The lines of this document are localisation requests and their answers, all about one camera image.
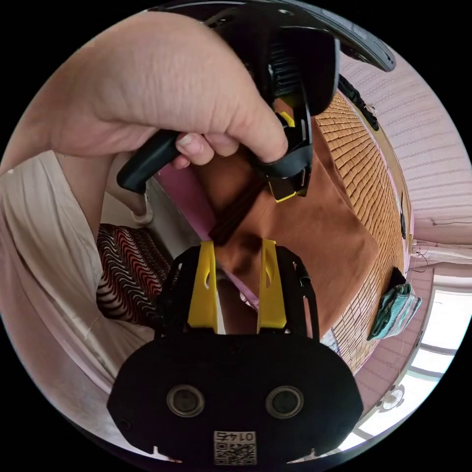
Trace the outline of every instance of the pink wall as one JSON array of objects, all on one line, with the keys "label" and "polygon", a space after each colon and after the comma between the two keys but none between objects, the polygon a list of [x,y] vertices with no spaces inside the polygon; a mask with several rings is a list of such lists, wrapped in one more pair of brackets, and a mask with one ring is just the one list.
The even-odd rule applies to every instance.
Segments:
[{"label": "pink wall", "polygon": [[[412,203],[414,238],[472,244],[472,166],[439,99],[397,53],[397,67],[390,73],[341,56],[341,74],[375,108],[395,150]],[[395,382],[418,339],[433,285],[433,269],[420,273],[420,266],[413,258],[407,279],[423,298],[422,306],[403,333],[377,345],[355,376],[365,413]]]},{"label": "pink wall", "polygon": [[415,293],[423,299],[415,316],[398,336],[381,340],[355,376],[364,403],[364,413],[370,411],[385,395],[415,347],[433,285],[433,269],[428,267],[424,272],[423,270],[423,268],[419,269],[419,272],[411,270],[407,276]]},{"label": "pink wall", "polygon": [[444,284],[447,286],[472,288],[472,265],[442,263],[434,266],[435,277],[455,277],[456,280],[448,280]]},{"label": "pink wall", "polygon": [[[472,223],[472,166],[439,99],[401,56],[395,57],[397,67],[389,73],[345,55],[340,70],[375,107],[407,182],[415,237],[425,239],[424,229],[434,224]],[[471,224],[460,229],[467,230],[472,234]]]}]

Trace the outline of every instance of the window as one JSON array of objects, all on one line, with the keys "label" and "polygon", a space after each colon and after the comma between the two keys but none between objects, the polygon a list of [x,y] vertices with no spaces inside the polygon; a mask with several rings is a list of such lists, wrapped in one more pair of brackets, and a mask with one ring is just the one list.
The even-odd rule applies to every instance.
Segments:
[{"label": "window", "polygon": [[351,447],[359,446],[359,444],[362,444],[364,441],[365,440],[357,434],[350,433],[349,436],[344,439],[338,449],[341,451],[347,451],[348,449],[351,449]]},{"label": "window", "polygon": [[[421,342],[412,355],[404,377],[396,382],[396,385],[405,388],[403,402],[391,411],[381,413],[376,410],[367,416],[358,425],[359,434],[368,437],[383,433],[426,400],[453,361],[471,318],[472,291],[466,288],[433,288]],[[354,436],[346,439],[348,448],[353,447],[351,443],[357,445],[362,442],[354,444]]]},{"label": "window", "polygon": [[431,352],[426,349],[420,349],[413,359],[412,367],[444,374],[453,358],[453,355],[445,355]]},{"label": "window", "polygon": [[472,293],[435,289],[422,344],[458,349],[472,317]]},{"label": "window", "polygon": [[398,385],[401,384],[405,387],[404,402],[389,412],[375,412],[359,426],[359,429],[373,436],[383,433],[416,410],[433,391],[438,384],[438,380],[418,379],[406,374],[401,381],[397,382]]}]

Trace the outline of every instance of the yellow plastic part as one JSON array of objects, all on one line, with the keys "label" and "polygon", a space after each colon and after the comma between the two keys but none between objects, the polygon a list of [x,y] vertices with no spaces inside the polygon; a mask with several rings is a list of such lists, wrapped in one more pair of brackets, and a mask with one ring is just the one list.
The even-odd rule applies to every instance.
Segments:
[{"label": "yellow plastic part", "polygon": [[[287,125],[289,126],[289,128],[295,128],[295,121],[294,121],[294,119],[293,119],[289,114],[287,114],[287,113],[285,113],[285,112],[279,112],[279,115],[287,122]],[[276,201],[277,203],[284,202],[285,200],[288,200],[289,198],[292,198],[292,197],[294,197],[294,196],[296,195],[296,191],[294,191],[294,192],[291,193],[290,195],[287,195],[287,196],[285,196],[285,197],[283,197],[283,198],[281,198],[281,199],[277,199],[277,198],[275,197],[275,194],[274,194],[274,191],[273,191],[273,189],[272,189],[272,185],[271,185],[270,182],[269,182],[269,187],[270,187],[270,191],[271,191],[271,193],[272,193],[272,195],[273,195],[273,197],[275,198],[275,201]]]},{"label": "yellow plastic part", "polygon": [[259,334],[261,328],[283,329],[286,324],[287,317],[275,252],[275,241],[263,239],[257,333]]},{"label": "yellow plastic part", "polygon": [[285,112],[280,112],[279,115],[287,122],[289,128],[295,128],[295,120]]},{"label": "yellow plastic part", "polygon": [[289,198],[292,198],[292,197],[294,197],[294,196],[296,195],[296,192],[294,191],[294,192],[291,193],[290,195],[287,195],[287,196],[285,196],[285,197],[283,197],[283,198],[277,199],[277,198],[275,197],[274,191],[273,191],[273,189],[272,189],[272,184],[271,184],[270,182],[269,182],[269,188],[270,188],[270,192],[271,192],[272,196],[275,198],[275,201],[276,201],[277,203],[284,202],[285,200],[288,200]]},{"label": "yellow plastic part", "polygon": [[188,312],[188,324],[192,328],[211,328],[215,334],[218,332],[216,297],[216,261],[213,241],[204,241],[200,245],[197,273]]}]

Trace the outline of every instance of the brown cloth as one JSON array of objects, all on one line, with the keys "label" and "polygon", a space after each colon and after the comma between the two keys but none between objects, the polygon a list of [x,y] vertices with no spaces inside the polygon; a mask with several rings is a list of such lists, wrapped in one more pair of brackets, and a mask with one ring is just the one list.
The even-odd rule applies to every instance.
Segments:
[{"label": "brown cloth", "polygon": [[[305,198],[292,197],[277,203],[263,186],[255,198],[248,196],[248,189],[258,183],[242,149],[233,156],[195,167],[195,172],[217,217],[213,233],[224,233],[222,228],[228,222],[231,226],[231,218],[240,221],[224,245],[218,247],[215,243],[216,258],[223,268],[257,295],[261,239],[272,239],[296,253],[312,278],[323,337],[364,283],[379,249],[354,213],[315,118],[312,131],[313,169]],[[247,204],[248,199],[254,201],[252,205]],[[244,217],[235,216],[239,206],[249,207],[244,209]]]}]

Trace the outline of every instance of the fingernail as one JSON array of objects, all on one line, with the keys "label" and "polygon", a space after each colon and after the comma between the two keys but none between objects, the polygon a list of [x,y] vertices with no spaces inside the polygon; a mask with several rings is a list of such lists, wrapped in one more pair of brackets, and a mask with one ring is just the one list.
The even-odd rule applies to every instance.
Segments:
[{"label": "fingernail", "polygon": [[230,137],[226,136],[226,134],[209,133],[209,134],[206,134],[205,137],[208,139],[208,141],[215,144],[227,145],[233,142]]},{"label": "fingernail", "polygon": [[193,133],[186,134],[176,142],[177,148],[185,154],[199,154],[203,151],[203,143]]},{"label": "fingernail", "polygon": [[176,157],[174,159],[174,162],[172,165],[176,169],[184,169],[185,167],[188,167],[190,165],[190,161],[188,160],[188,157],[185,157],[184,155],[180,155],[179,157]]}]

